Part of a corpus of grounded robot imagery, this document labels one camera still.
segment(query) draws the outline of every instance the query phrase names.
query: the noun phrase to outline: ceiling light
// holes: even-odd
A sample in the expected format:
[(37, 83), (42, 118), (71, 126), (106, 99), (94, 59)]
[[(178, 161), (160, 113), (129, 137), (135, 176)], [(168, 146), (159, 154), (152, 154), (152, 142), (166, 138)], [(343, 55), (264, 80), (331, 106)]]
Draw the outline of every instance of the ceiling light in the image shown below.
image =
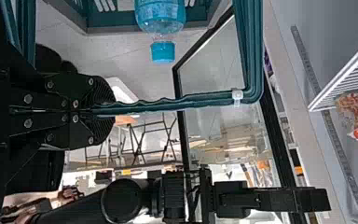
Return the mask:
[[(115, 94), (116, 100), (124, 104), (133, 104), (139, 99), (136, 95), (120, 80), (118, 77), (109, 77), (106, 79), (109, 86)], [(131, 117), (138, 119), (140, 115), (131, 115)]]

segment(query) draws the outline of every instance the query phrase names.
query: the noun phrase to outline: teal metal frame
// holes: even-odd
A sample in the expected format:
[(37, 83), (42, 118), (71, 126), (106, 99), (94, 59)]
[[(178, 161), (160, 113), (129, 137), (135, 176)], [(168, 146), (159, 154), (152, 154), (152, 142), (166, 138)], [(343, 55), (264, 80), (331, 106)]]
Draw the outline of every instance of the teal metal frame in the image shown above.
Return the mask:
[(34, 66), (36, 36), (36, 1), (17, 0), (17, 28), (24, 58)]
[[(245, 88), (242, 90), (242, 104), (259, 101), (264, 92), (263, 64), (263, 10), (262, 0), (233, 0), (235, 21), (240, 43), (241, 65)], [(215, 91), (188, 94), (176, 99), (162, 98), (155, 102), (138, 101), (127, 105), (116, 102), (101, 105), (90, 112), (100, 117), (144, 112), (177, 111), (206, 106), (234, 105), (233, 91)]]
[(34, 66), (36, 34), (36, 1), (17, 0), (16, 15), (10, 0), (0, 0), (7, 29), (7, 40)]
[[(112, 11), (109, 7), (109, 10), (101, 12), (94, 0), (43, 1), (59, 11), (66, 18), (65, 22), (83, 35), (142, 32), (137, 25), (134, 11)], [(223, 1), (227, 0), (196, 0), (195, 6), (186, 8), (187, 23), (185, 29), (208, 27), (213, 14)], [(117, 0), (112, 0), (112, 3), (115, 9), (119, 9)]]
[[(0, 0), (7, 26), (9, 41), (27, 58), (34, 62), (34, 35), (35, 35), (35, 4), (28, 0), (18, 0), (18, 25), (14, 21), (13, 10), (9, 0)], [(264, 87), (263, 73), (263, 11), (262, 0), (233, 0), (236, 17), (242, 72), (245, 88), (242, 90), (242, 104), (257, 102)], [(101, 118), (114, 117), (124, 114), (139, 114), (144, 112), (177, 111), (187, 108), (200, 108), (205, 106), (234, 105), (232, 91), (215, 91), (185, 95), (176, 99), (162, 98), (155, 102), (139, 101), (134, 104), (116, 102), (111, 105), (100, 105), (90, 108), (84, 113), (92, 113)]]

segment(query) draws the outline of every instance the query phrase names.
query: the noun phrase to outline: black cable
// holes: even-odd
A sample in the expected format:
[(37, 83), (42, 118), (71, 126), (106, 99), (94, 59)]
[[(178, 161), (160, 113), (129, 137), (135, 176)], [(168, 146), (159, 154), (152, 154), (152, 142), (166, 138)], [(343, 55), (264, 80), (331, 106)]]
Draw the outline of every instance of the black cable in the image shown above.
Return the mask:
[(1, 217), (1, 218), (0, 218), (0, 221), (1, 221), (2, 223), (14, 223), (18, 217), (19, 217), (19, 216), (14, 216), (14, 217)]
[(191, 193), (193, 193), (194, 191), (196, 191), (196, 190), (199, 189), (199, 188), (200, 188), (200, 185), (195, 186), (193, 189), (191, 189), (191, 190), (189, 190), (189, 191), (187, 192), (187, 196), (190, 195)]
[(191, 180), (199, 178), (200, 175), (194, 175), (193, 177), (190, 177)]
[(190, 216), (193, 217), (195, 214), (196, 214), (196, 209), (197, 209), (197, 206), (199, 205), (199, 200), (200, 200), (200, 189), (197, 190), (196, 192), (196, 198), (190, 208)]

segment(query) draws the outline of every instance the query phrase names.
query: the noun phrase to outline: wall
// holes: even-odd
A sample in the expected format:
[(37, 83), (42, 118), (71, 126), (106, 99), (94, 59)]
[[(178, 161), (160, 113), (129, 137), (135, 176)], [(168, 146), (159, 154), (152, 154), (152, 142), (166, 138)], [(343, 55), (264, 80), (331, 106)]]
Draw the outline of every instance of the wall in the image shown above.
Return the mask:
[[(321, 87), (324, 87), (358, 50), (358, 1), (274, 0), (271, 3), (296, 74), (296, 83), (307, 105), (313, 99), (314, 94), (306, 79), (290, 26), (298, 27), (318, 81)], [(346, 136), (349, 130), (338, 121), (335, 111), (332, 111), (332, 117), (358, 183), (358, 146)], [(353, 217), (358, 217), (358, 212), (353, 208), (353, 200), (332, 149), (323, 119), (320, 113), (311, 113), (310, 120), (334, 184), (340, 209), (345, 214), (346, 221), (350, 223)]]

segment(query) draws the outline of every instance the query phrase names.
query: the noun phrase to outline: plastic water bottle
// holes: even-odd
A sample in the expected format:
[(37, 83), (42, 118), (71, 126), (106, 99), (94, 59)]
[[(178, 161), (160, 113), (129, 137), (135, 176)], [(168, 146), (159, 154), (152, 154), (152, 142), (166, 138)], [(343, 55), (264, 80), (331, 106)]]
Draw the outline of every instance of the plastic water bottle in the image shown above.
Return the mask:
[(185, 0), (135, 0), (135, 16), (139, 27), (153, 36), (153, 62), (173, 63), (172, 40), (186, 23)]

